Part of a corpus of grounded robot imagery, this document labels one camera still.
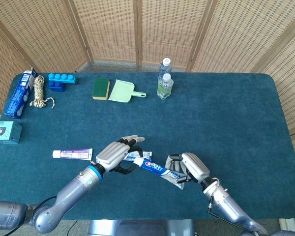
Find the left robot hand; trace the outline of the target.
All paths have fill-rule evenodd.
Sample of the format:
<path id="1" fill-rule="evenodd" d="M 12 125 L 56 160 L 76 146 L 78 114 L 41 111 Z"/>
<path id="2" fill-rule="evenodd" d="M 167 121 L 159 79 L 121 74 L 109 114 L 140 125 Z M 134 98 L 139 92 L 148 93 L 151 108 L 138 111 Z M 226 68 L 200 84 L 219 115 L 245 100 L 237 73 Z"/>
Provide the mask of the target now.
<path id="1" fill-rule="evenodd" d="M 140 157 L 143 157 L 143 151 L 136 143 L 143 142 L 144 137 L 138 135 L 130 135 L 121 137 L 116 142 L 111 142 L 96 156 L 96 166 L 101 166 L 100 170 L 105 172 L 117 172 L 123 175 L 131 173 L 136 165 L 132 164 L 129 168 L 125 169 L 120 166 L 122 160 L 131 152 L 137 151 Z"/>

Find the teal table cloth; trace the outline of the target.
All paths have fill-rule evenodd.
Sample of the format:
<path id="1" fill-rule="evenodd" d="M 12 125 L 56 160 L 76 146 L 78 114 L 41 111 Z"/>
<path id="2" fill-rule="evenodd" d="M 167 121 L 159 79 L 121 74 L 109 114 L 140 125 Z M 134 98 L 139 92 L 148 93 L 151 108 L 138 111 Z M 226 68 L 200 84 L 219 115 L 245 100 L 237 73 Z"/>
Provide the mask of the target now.
<path id="1" fill-rule="evenodd" d="M 132 82 L 145 98 L 94 100 L 96 78 Z M 55 159 L 54 150 L 98 154 L 123 136 L 139 135 L 144 151 L 164 165 L 191 152 L 254 219 L 295 217 L 295 151 L 274 80 L 267 74 L 174 73 L 169 98 L 157 94 L 156 73 L 79 73 L 43 109 L 26 106 L 16 145 L 0 144 L 0 200 L 38 204 L 88 166 Z"/>

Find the Crest blue white toothpaste tube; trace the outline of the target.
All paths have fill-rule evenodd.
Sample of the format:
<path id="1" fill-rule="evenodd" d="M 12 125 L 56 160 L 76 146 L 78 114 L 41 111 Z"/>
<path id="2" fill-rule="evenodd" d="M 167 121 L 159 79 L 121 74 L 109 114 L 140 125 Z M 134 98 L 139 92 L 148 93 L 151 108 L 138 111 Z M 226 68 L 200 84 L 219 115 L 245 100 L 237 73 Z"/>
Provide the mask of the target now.
<path id="1" fill-rule="evenodd" d="M 184 188 L 184 182 L 178 182 L 178 179 L 185 179 L 186 174 L 184 173 L 179 173 L 173 170 L 169 170 L 146 158 L 136 157 L 133 163 L 146 171 L 152 172 L 160 176 L 161 178 L 174 184 L 176 187 L 178 187 L 181 190 Z"/>

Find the light green dustpan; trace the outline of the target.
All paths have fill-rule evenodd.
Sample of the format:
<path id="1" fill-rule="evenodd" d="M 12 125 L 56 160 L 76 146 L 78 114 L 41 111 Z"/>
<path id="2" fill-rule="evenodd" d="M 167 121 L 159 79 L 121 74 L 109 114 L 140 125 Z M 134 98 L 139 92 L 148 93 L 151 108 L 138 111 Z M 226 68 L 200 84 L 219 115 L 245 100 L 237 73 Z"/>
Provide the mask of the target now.
<path id="1" fill-rule="evenodd" d="M 135 85 L 132 82 L 116 80 L 108 100 L 128 103 L 132 96 L 145 98 L 146 93 L 135 91 Z"/>

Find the wicker folding screen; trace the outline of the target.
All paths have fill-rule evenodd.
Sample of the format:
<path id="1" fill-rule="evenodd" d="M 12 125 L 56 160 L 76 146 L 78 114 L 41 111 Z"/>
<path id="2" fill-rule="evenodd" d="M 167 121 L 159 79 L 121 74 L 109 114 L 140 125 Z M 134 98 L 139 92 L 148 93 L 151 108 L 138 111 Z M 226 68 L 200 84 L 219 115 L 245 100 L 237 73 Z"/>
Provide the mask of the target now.
<path id="1" fill-rule="evenodd" d="M 273 77 L 295 149 L 295 0 L 0 0 L 0 113 L 28 68 L 97 60 Z"/>

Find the clear bottle purple label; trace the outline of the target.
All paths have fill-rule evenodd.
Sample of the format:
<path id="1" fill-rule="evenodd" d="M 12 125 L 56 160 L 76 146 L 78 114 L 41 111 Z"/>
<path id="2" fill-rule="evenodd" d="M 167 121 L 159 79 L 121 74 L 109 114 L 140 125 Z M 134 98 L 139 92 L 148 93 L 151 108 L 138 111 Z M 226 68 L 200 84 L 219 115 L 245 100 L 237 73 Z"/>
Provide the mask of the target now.
<path id="1" fill-rule="evenodd" d="M 164 74 L 171 73 L 172 71 L 172 61 L 170 58 L 164 58 L 159 67 L 159 75 L 158 75 L 158 81 L 163 78 Z"/>

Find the purple white toothpaste tube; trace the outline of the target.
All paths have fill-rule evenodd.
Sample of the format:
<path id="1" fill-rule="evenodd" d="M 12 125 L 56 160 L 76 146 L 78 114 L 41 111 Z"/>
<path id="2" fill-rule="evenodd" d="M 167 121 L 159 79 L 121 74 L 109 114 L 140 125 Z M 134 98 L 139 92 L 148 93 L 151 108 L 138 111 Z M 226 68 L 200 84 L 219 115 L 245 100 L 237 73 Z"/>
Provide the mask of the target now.
<path id="1" fill-rule="evenodd" d="M 53 158 L 58 159 L 77 159 L 91 161 L 92 148 L 89 149 L 70 149 L 70 150 L 54 150 L 52 153 Z"/>

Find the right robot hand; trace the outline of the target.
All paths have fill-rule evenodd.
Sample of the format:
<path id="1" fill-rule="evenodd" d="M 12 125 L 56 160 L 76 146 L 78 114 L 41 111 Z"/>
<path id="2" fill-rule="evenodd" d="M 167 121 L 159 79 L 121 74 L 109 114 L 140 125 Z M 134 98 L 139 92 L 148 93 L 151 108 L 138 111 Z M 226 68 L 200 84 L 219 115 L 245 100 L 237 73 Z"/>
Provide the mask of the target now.
<path id="1" fill-rule="evenodd" d="M 185 173 L 185 176 L 176 180 L 176 183 L 185 183 L 192 180 L 198 184 L 206 185 L 213 182 L 206 165 L 197 155 L 190 152 L 169 155 L 165 167 L 176 172 L 182 170 Z"/>

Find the small teal box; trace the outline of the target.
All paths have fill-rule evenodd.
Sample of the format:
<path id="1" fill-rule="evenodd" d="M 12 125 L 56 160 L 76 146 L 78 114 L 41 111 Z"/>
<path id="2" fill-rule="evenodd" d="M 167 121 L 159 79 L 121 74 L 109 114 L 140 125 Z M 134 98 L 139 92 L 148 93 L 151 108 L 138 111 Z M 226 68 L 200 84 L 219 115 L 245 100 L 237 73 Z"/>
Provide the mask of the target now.
<path id="1" fill-rule="evenodd" d="M 0 121 L 0 143 L 18 144 L 22 126 L 14 121 Z"/>

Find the light blue four-stud block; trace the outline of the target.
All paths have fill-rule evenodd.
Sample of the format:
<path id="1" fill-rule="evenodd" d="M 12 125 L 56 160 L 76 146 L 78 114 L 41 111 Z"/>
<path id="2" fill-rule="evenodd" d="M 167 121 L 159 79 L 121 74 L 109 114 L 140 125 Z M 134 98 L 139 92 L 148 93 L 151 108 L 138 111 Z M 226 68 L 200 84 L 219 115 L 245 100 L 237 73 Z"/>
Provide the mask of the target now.
<path id="1" fill-rule="evenodd" d="M 74 74 L 66 74 L 66 73 L 49 73 L 48 74 L 49 81 L 60 82 L 65 84 L 75 84 L 76 76 Z"/>

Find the silver robot torso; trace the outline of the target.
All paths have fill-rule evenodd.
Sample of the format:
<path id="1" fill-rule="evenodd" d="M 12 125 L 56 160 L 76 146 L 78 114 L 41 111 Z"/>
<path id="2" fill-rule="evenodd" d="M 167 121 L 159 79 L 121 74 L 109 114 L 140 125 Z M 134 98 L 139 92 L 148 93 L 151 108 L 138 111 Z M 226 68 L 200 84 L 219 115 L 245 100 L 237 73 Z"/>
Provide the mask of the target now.
<path id="1" fill-rule="evenodd" d="M 88 236 L 198 236 L 194 220 L 91 220 Z"/>

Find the clear bottle green label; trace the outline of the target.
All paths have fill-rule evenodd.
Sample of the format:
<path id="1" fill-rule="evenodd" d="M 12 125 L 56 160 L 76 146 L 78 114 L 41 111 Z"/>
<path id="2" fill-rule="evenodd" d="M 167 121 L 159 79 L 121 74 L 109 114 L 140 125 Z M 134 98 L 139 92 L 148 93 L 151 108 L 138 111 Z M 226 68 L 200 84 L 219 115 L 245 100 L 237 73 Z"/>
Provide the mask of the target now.
<path id="1" fill-rule="evenodd" d="M 161 99 L 166 99 L 171 95 L 174 81 L 169 73 L 165 73 L 162 78 L 158 80 L 157 95 Z"/>

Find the flattened blue white toothpaste tube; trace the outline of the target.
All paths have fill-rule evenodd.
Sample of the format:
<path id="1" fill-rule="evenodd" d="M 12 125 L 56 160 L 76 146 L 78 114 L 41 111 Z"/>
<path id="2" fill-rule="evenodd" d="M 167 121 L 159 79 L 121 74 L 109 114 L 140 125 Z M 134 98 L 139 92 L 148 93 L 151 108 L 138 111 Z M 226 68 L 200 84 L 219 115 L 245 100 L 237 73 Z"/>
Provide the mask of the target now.
<path id="1" fill-rule="evenodd" d="M 128 153 L 123 161 L 128 161 L 128 162 L 140 162 L 143 159 L 147 159 L 148 161 L 152 160 L 152 152 L 151 151 L 143 151 L 143 156 L 139 155 L 138 151 L 134 151 L 131 153 Z"/>

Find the dark blue two-stud block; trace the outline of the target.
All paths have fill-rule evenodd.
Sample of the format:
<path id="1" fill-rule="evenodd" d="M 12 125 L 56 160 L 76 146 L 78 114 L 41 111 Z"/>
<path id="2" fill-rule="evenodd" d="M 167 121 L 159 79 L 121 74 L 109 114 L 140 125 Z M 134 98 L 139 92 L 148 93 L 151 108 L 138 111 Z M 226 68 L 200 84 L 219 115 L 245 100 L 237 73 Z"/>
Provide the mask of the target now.
<path id="1" fill-rule="evenodd" d="M 65 84 L 59 81 L 49 81 L 48 87 L 51 91 L 55 91 L 55 92 L 65 91 Z"/>

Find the green yellow sponge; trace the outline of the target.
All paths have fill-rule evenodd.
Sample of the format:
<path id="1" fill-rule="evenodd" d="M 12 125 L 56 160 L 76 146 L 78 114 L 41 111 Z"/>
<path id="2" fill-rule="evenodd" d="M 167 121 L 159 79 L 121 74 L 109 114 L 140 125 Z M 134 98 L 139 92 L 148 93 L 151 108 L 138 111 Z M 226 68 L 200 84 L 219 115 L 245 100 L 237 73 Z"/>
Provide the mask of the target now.
<path id="1" fill-rule="evenodd" d="M 107 100 L 110 81 L 107 78 L 96 78 L 94 81 L 92 97 L 94 100 Z"/>

